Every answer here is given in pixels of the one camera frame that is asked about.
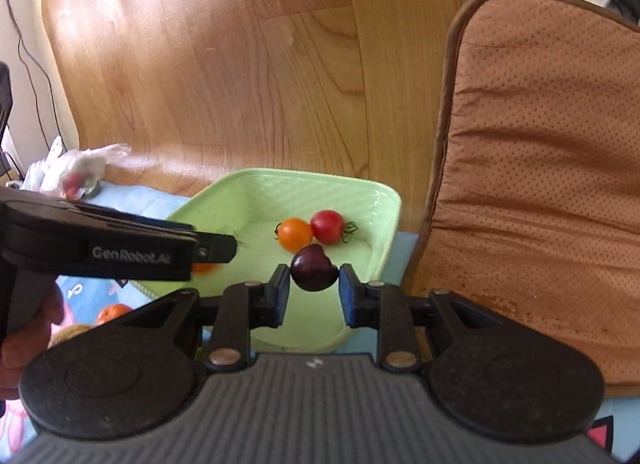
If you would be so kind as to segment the person left hand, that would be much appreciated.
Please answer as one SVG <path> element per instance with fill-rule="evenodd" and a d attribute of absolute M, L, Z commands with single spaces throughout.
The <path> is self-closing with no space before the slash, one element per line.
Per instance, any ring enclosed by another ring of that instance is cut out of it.
<path fill-rule="evenodd" d="M 53 283 L 37 315 L 24 328 L 12 333 L 1 345 L 1 400 L 18 398 L 18 383 L 23 370 L 33 358 L 47 349 L 53 325 L 64 320 L 64 300 L 58 285 Z"/>

